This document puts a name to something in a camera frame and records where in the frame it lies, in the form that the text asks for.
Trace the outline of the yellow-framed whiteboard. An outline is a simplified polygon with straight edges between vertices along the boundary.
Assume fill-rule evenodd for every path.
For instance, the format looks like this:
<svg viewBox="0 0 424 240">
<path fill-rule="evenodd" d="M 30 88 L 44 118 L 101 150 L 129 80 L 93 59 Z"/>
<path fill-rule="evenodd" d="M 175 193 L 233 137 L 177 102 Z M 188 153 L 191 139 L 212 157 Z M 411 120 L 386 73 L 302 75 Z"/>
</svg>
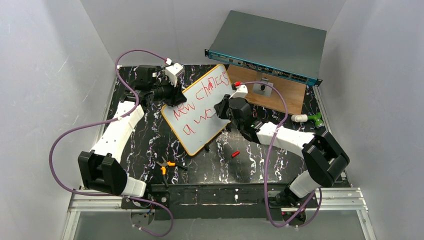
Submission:
<svg viewBox="0 0 424 240">
<path fill-rule="evenodd" d="M 162 116 L 189 156 L 196 155 L 229 123 L 211 116 L 216 113 L 214 105 L 233 92 L 225 66 L 218 64 L 183 91 L 185 103 L 162 107 Z"/>
</svg>

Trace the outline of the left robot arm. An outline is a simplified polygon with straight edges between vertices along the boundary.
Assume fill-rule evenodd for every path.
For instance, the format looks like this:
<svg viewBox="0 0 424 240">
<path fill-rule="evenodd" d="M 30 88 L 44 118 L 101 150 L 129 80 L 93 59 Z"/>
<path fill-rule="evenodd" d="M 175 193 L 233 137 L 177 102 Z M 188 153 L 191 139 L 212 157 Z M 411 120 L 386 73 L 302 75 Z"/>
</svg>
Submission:
<svg viewBox="0 0 424 240">
<path fill-rule="evenodd" d="M 89 152 L 78 156 L 78 166 L 86 189 L 115 196 L 141 198 L 147 184 L 130 177 L 120 161 L 125 145 L 144 117 L 145 110 L 153 102 L 175 107 L 186 102 L 180 78 L 185 69 L 179 63 L 159 69 L 152 65 L 136 68 L 136 79 L 129 83 L 119 98 L 115 112 L 116 121 L 111 122 L 100 140 Z"/>
</svg>

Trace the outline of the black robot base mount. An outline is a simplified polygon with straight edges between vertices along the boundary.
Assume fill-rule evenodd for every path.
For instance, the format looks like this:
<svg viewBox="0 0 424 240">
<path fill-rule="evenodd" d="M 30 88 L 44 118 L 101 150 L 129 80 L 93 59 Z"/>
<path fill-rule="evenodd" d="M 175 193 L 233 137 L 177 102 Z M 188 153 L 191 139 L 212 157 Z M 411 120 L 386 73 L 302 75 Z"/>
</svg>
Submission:
<svg viewBox="0 0 424 240">
<path fill-rule="evenodd" d="M 153 184 L 147 195 L 166 206 L 174 219 L 265 219 L 261 183 Z"/>
</svg>

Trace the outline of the red marker cap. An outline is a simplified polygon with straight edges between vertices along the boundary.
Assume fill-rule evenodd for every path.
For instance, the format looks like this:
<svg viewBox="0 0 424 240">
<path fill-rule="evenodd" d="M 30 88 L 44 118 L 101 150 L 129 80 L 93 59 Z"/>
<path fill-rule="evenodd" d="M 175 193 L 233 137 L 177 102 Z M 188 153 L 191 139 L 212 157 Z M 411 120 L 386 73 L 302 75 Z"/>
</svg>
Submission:
<svg viewBox="0 0 424 240">
<path fill-rule="evenodd" d="M 236 156 L 238 156 L 240 154 L 240 151 L 235 151 L 232 155 L 231 155 L 231 157 L 232 158 L 235 158 Z"/>
</svg>

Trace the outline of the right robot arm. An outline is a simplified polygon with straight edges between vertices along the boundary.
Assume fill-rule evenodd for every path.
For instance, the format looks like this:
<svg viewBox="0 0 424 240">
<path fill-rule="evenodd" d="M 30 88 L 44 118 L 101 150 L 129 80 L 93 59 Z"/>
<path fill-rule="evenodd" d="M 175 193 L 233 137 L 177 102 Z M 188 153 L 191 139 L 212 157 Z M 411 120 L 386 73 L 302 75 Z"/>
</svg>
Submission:
<svg viewBox="0 0 424 240">
<path fill-rule="evenodd" d="M 228 94 L 214 109 L 218 118 L 231 121 L 246 140 L 286 150 L 304 160 L 306 170 L 272 197 L 275 206 L 295 206 L 315 189 L 332 187 L 350 163 L 348 155 L 327 130 L 321 134 L 302 132 L 260 120 L 253 116 L 246 99 Z"/>
</svg>

